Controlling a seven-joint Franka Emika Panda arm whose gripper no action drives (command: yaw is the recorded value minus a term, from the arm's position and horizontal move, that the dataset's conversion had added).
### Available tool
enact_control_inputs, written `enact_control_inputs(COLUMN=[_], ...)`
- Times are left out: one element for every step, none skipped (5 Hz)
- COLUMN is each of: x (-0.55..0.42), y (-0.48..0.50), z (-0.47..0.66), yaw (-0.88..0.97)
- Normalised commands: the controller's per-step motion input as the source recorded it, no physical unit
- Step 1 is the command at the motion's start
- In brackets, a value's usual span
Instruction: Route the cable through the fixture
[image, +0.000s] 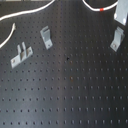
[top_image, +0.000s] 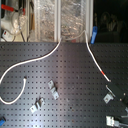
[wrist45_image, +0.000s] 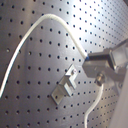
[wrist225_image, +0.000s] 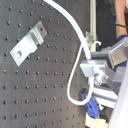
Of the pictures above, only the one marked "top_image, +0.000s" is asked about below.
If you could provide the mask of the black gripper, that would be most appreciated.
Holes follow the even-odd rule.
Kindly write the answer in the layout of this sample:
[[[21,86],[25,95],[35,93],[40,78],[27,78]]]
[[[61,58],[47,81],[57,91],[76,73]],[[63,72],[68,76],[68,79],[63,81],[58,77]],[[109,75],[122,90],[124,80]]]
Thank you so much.
[[[106,88],[116,98],[118,98],[123,104],[128,104],[128,95],[122,91],[116,84],[109,83]]]

